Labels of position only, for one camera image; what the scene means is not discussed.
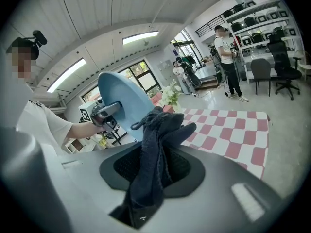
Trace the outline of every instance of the white flower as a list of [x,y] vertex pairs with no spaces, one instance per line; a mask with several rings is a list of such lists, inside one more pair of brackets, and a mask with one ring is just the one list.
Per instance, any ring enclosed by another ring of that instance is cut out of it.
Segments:
[[174,87],[175,87],[176,91],[181,91],[181,88],[179,86],[175,85]]
[[164,105],[165,105],[165,102],[164,102],[162,99],[160,99],[159,102],[158,102],[158,105],[164,106]]
[[169,98],[168,98],[168,96],[167,96],[167,94],[166,93],[163,93],[163,95],[162,95],[162,100],[163,101],[166,101],[166,100],[168,100]]
[[172,90],[169,90],[169,91],[167,92],[167,95],[169,95],[170,97],[171,97],[171,96],[174,96],[174,92],[173,92]]

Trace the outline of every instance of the white sneaker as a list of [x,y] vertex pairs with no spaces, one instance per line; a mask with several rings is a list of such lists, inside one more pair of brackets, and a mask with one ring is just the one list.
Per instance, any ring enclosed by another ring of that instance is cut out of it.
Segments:
[[246,97],[244,97],[244,95],[241,95],[241,96],[239,97],[239,100],[242,101],[242,102],[244,102],[244,103],[248,102],[248,99],[247,99]]
[[236,93],[230,94],[229,98],[234,98],[234,97],[236,97],[237,95],[238,95],[238,94],[236,94]]

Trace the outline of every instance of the checkered tablecloth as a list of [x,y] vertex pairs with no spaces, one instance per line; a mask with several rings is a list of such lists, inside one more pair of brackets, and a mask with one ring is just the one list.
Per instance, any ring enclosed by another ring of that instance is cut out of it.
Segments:
[[184,125],[195,132],[182,143],[231,159],[262,178],[268,153],[268,116],[264,112],[183,109]]

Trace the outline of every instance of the flower bouquet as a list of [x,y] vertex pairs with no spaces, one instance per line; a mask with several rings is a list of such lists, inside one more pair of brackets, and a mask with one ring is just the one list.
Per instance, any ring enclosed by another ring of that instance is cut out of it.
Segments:
[[180,95],[181,88],[177,85],[176,80],[170,83],[170,86],[166,86],[162,89],[161,104],[171,105],[175,112],[180,112],[181,107],[178,103],[178,97]]

